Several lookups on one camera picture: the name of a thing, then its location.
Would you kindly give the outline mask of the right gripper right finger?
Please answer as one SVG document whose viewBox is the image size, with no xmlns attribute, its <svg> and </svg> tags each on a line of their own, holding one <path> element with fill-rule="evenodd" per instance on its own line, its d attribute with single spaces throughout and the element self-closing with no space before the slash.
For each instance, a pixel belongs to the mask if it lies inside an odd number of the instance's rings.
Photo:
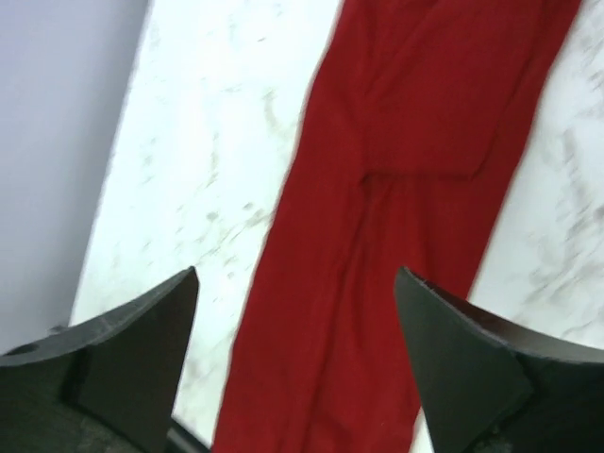
<svg viewBox="0 0 604 453">
<path fill-rule="evenodd" d="M 407 268 L 395 297 L 434 451 L 602 451 L 602 350 L 521 327 Z"/>
</svg>

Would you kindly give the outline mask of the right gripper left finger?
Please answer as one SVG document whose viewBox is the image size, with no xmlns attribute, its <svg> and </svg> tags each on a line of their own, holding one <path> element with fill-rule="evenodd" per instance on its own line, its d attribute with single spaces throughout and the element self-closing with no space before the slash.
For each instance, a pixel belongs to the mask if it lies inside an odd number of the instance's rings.
<svg viewBox="0 0 604 453">
<path fill-rule="evenodd" d="M 198 451 L 198 439 L 172 416 L 198 288 L 186 269 L 2 355 L 2 451 Z"/>
</svg>

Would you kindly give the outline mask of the dark red t-shirt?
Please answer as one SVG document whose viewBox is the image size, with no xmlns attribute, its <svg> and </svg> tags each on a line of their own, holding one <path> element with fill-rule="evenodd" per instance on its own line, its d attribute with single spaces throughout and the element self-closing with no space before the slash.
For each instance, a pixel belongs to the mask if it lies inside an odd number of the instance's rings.
<svg viewBox="0 0 604 453">
<path fill-rule="evenodd" d="M 576 1 L 346 1 L 241 325 L 216 452 L 406 452 L 397 270 L 467 295 Z"/>
</svg>

